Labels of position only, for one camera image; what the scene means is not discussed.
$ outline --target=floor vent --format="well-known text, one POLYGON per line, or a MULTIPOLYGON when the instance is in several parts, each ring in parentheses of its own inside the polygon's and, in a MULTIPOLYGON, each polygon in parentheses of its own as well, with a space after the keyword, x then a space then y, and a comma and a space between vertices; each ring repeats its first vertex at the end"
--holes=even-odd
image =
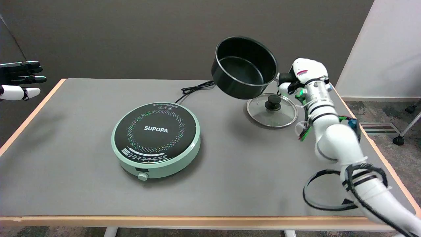
POLYGON ((399 134, 399 130, 392 123, 360 123, 369 135, 399 134))

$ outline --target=led light ring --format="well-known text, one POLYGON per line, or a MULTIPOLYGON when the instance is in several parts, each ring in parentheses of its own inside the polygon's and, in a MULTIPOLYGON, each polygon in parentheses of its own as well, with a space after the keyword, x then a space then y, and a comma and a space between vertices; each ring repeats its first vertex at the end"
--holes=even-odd
POLYGON ((184 135, 184 131, 185 131, 185 128, 184 128, 185 126, 184 126, 184 122, 183 122, 183 119, 182 118, 180 118, 180 116, 178 116, 178 114, 176 114, 176 113, 174 113, 174 112, 172 112, 172 111, 169 111, 169 110, 152 110, 152 111, 148 111, 148 112, 146 112, 146 113, 143 113, 143 114, 141 114, 141 115, 139 115, 135 120, 133 120, 133 122, 130 124, 130 126, 128 127, 128 131, 127 131, 127 139, 128 139, 128 141, 130 142, 130 144, 134 147, 134 148, 136 148, 137 150, 139 150, 139 151, 142 151, 142 152, 146 152, 146 153, 160 153, 161 151, 165 151, 165 150, 167 150, 167 149, 169 149, 169 148, 171 148, 171 147, 173 147, 177 142, 179 142, 180 141, 180 139, 183 137, 183 135, 184 135), (179 124, 179 132, 178 132, 178 134, 177 134, 177 136, 171 141, 171 142, 169 142, 168 144, 166 144, 166 145, 163 145, 163 146, 160 146, 160 147, 156 147, 156 148, 149 148, 149 147, 144 147, 144 146, 141 146, 140 144, 138 144, 136 141, 135 141, 135 139, 134 139, 134 137, 133 137, 133 129, 134 129, 134 127, 136 126, 136 124, 138 123, 138 122, 140 122, 143 118, 145 118, 145 117, 147 117, 147 116, 149 116, 149 115, 152 115, 152 114, 159 114, 159 113, 163 113, 163 114, 167 114, 167 115, 170 115, 170 116, 172 116, 172 117, 174 117, 175 119, 176 119, 176 121, 178 122, 178 124, 179 124))

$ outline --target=supopa logo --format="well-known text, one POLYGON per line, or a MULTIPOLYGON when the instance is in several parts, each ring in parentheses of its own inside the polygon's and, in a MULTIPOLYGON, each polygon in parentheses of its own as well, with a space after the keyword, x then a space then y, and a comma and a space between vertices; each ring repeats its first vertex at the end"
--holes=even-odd
POLYGON ((150 127, 150 126, 145 126, 145 128, 143 130, 157 131, 157 132, 166 132, 166 133, 168 133, 168 129, 167 128, 163 128, 163 127, 150 127))

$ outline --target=gray table surface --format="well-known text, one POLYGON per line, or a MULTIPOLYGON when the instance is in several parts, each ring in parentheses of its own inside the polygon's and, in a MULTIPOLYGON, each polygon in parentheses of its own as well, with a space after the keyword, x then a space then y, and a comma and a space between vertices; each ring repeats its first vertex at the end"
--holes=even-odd
MULTIPOLYGON (((245 113, 245 100, 217 87, 182 103, 202 130, 199 154, 188 167, 147 182, 125 172, 110 144, 118 120, 143 104, 173 102, 180 88, 199 83, 66 80, 0 157, 0 215, 362 215, 308 207, 301 196, 306 180, 317 171, 338 169, 317 159, 314 134, 299 142, 295 123, 278 130, 257 126, 245 113)), ((266 92, 276 92, 275 83, 266 92)), ((337 94, 330 96, 337 111, 349 115, 337 94)), ((299 110, 297 121, 303 118, 299 110)), ((385 169, 364 136, 361 147, 369 162, 385 169)), ((388 177, 391 192, 414 213, 388 177)), ((309 195, 326 204, 346 197, 334 175, 316 180, 309 195)))

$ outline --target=caster wheel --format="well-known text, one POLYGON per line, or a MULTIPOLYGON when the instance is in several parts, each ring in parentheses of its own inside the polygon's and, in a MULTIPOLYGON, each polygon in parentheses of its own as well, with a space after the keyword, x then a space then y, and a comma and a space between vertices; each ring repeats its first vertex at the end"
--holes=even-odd
POLYGON ((405 111, 406 111, 406 112, 408 112, 408 113, 414 113, 414 111, 415 111, 415 106, 410 105, 410 106, 408 106, 408 107, 405 109, 405 111))
POLYGON ((393 138, 393 143, 396 145, 403 145, 405 143, 405 140, 403 140, 403 137, 397 136, 393 138))

